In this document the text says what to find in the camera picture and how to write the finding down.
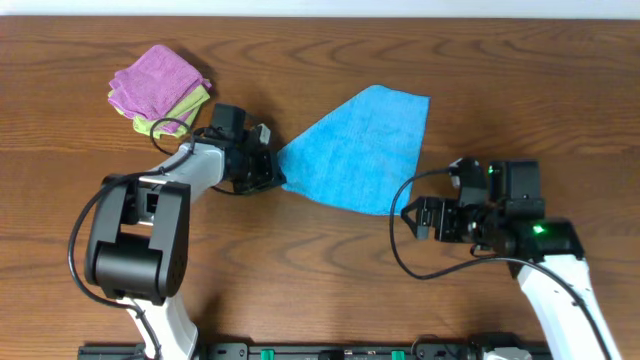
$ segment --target stack of cloths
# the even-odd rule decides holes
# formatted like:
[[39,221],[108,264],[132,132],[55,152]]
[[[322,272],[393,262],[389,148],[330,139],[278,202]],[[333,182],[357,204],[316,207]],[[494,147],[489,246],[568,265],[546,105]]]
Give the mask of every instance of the stack of cloths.
[[[209,80],[183,58],[163,45],[155,45],[129,68],[116,72],[109,82],[109,103],[133,120],[133,129],[149,135],[151,126],[162,118],[189,124],[209,99]],[[180,137],[187,132],[175,122],[158,125],[153,136]]]

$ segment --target pink cloth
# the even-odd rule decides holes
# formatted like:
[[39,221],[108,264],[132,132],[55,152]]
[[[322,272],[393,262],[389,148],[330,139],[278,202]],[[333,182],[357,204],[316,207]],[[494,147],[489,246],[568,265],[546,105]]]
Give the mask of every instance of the pink cloth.
[[[165,117],[198,86],[211,87],[198,70],[164,45],[153,46],[133,65],[117,71],[109,85],[114,90],[111,105],[128,118],[138,115],[150,121]],[[179,126],[171,123],[163,129],[173,133]]]

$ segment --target tabletop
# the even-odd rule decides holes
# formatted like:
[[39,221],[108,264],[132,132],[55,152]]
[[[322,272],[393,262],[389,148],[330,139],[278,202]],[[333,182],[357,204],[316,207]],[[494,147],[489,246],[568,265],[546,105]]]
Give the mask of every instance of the tabletop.
[[[282,146],[382,84],[431,96],[417,170],[465,155],[538,159],[547,215],[573,221],[620,351],[640,358],[640,22],[198,17],[0,18],[0,358],[141,340],[125,312],[75,287],[66,247],[104,176],[165,158],[106,101],[114,72],[155,44],[214,80],[199,126],[215,102],[234,104],[267,119]],[[412,197],[454,194],[442,177]],[[282,189],[209,192],[191,216],[181,291],[205,340],[544,339],[505,265],[416,281],[393,259],[386,217]],[[404,226],[397,238],[416,271],[470,257]]]

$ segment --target wooden surface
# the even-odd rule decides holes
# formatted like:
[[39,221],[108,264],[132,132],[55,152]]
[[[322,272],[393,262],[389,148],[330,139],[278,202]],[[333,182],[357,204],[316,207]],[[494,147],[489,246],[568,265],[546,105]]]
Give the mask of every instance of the wooden surface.
[[[0,36],[1,359],[140,340],[127,314],[75,288],[66,246],[105,175],[164,158],[106,101],[113,73],[160,43],[213,76],[218,101],[268,119],[281,143],[384,84],[432,96],[420,170],[461,155],[538,158],[548,215],[574,221],[620,350],[640,358],[639,22],[4,17]],[[413,190],[452,193],[446,177]],[[418,243],[404,226],[398,238],[416,271],[469,258],[467,246]],[[505,266],[414,281],[393,260],[386,218],[280,189],[206,194],[189,255],[182,290],[210,340],[543,338]]]

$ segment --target folded cloth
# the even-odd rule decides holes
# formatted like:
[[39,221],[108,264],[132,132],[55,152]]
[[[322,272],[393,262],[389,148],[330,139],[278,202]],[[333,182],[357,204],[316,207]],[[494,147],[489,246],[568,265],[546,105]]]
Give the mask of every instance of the folded cloth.
[[[416,171],[429,98],[371,86],[325,116],[278,153],[282,187],[319,203],[388,215]],[[409,201],[411,186],[396,204]]]
[[109,82],[109,103],[130,119],[158,120],[198,86],[211,87],[193,66],[163,45],[155,45]]
[[[115,90],[112,90],[109,93],[109,96],[113,96]],[[209,100],[210,96],[207,93],[207,90],[204,86],[200,85],[196,87],[191,94],[187,95],[178,105],[176,105],[168,114],[164,117],[175,118],[186,122],[188,125],[193,123],[193,119],[198,113],[198,109],[200,106],[207,100]],[[125,115],[124,111],[118,106],[114,106],[116,111],[120,115]],[[133,117],[133,128],[135,131],[149,135],[151,131],[151,126],[156,120],[147,120],[139,115],[135,115]],[[181,137],[187,132],[183,126],[180,126],[178,123],[167,122],[165,124],[159,125],[158,128],[153,133],[154,138],[160,138],[163,134],[173,135],[175,137]]]

